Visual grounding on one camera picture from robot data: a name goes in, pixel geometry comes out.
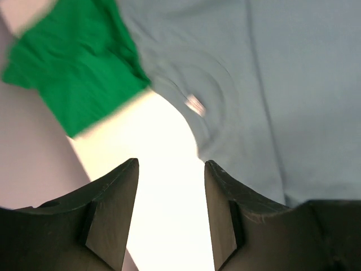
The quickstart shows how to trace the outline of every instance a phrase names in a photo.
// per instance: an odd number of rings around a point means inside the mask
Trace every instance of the gray t-shirt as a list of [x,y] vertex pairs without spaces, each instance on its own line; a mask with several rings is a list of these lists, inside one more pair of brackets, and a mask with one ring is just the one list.
[[361,199],[360,0],[118,4],[201,159],[289,206]]

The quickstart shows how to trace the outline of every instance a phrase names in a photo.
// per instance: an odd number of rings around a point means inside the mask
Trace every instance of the white tag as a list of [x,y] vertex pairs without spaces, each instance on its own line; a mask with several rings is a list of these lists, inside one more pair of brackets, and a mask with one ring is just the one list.
[[191,110],[196,112],[201,117],[204,117],[205,107],[193,94],[187,97],[186,106],[188,106]]

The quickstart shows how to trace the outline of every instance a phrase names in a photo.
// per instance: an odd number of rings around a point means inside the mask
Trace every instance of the green fabric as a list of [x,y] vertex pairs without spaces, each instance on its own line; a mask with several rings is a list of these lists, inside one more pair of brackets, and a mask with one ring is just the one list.
[[114,0],[58,0],[14,44],[2,79],[37,89],[70,137],[149,85]]

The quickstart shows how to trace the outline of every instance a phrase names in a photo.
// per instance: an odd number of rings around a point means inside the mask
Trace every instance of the clothing label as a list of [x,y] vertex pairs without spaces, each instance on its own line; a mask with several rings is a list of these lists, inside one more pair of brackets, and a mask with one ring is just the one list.
[[201,117],[204,117],[205,107],[193,94],[187,97],[186,106],[188,106],[191,110],[196,112]]

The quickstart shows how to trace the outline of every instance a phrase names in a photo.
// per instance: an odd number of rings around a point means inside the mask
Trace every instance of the green cloth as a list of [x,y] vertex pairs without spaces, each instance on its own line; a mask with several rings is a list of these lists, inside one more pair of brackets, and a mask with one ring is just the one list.
[[114,0],[58,0],[14,44],[2,80],[37,89],[70,137],[149,85]]

